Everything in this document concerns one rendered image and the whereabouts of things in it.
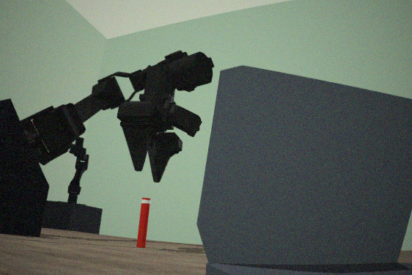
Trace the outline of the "red peg with white band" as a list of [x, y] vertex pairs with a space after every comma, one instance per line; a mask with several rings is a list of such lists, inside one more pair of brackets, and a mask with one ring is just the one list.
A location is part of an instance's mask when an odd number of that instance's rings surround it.
[[139, 230], [138, 239], [136, 247], [146, 248], [146, 237], [147, 237], [147, 227], [148, 227], [148, 216], [150, 210], [150, 198], [142, 198], [141, 201], [141, 215], [139, 220]]

